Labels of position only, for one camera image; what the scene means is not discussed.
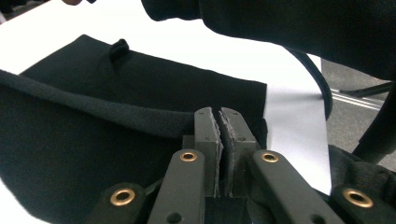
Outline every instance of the white surface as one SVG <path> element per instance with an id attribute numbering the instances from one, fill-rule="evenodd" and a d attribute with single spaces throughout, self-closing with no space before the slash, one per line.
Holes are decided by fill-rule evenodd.
<path id="1" fill-rule="evenodd" d="M 282 153 L 313 188 L 330 192 L 321 94 L 304 67 L 283 48 L 217 35 L 202 21 L 152 21 L 140 1 L 103 0 L 70 7 L 52 0 L 0 26 L 0 69 L 19 74 L 82 34 L 109 44 L 124 38 L 136 51 L 267 83 L 268 149 Z M 312 58 L 320 68 L 320 59 Z M 8 218 L 12 223 L 32 223 L 18 221 L 25 215 L 8 206 L 13 199 L 2 187 L 0 223 L 11 223 Z"/>

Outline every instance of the black fabric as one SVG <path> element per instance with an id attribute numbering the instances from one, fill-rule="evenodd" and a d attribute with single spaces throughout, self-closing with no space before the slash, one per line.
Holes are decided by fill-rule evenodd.
<path id="1" fill-rule="evenodd" d="M 0 12 L 4 14 L 12 13 L 14 10 L 12 9 L 9 0 L 2 0 L 0 1 Z"/>
<path id="2" fill-rule="evenodd" d="M 395 1 L 142 0 L 155 21 L 202 19 L 213 31 L 312 53 L 396 80 Z"/>
<path id="3" fill-rule="evenodd" d="M 195 110 L 266 130 L 265 90 L 84 35 L 20 76 L 0 71 L 0 176 L 32 215 L 81 222 L 105 189 L 163 177 Z"/>

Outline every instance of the black sleeve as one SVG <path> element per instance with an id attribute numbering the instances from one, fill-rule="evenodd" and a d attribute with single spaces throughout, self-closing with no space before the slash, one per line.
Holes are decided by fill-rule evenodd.
<path id="1" fill-rule="evenodd" d="M 396 2 L 142 0 L 155 21 L 202 19 L 216 33 L 272 42 L 396 80 Z"/>

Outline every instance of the brass grommet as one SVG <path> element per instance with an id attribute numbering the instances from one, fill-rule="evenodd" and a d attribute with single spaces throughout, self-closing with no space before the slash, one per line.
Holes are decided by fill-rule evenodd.
<path id="1" fill-rule="evenodd" d="M 268 161 L 268 162 L 277 162 L 277 161 L 279 161 L 279 157 L 272 153 L 264 152 L 264 153 L 262 153 L 262 160 Z"/>
<path id="2" fill-rule="evenodd" d="M 133 200 L 134 191 L 131 189 L 117 189 L 110 198 L 110 202 L 115 206 L 124 206 Z"/>
<path id="3" fill-rule="evenodd" d="M 197 159 L 197 155 L 193 152 L 185 152 L 180 155 L 180 158 L 183 161 L 195 161 Z"/>
<path id="4" fill-rule="evenodd" d="M 374 205 L 371 198 L 355 189 L 345 189 L 343 191 L 343 195 L 350 203 L 353 203 L 359 207 L 369 208 L 373 207 Z"/>

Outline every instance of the gray floor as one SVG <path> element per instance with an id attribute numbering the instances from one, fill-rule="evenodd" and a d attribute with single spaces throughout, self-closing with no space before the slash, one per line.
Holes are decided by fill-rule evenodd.
<path id="1" fill-rule="evenodd" d="M 322 72 L 331 89 L 357 90 L 384 83 L 377 78 L 325 60 L 322 60 Z M 371 98 L 383 101 L 386 96 L 379 94 Z M 334 100 L 332 115 L 327 121 L 329 144 L 352 152 L 376 114 L 376 110 Z M 396 172 L 396 153 L 388 155 L 379 164 Z"/>

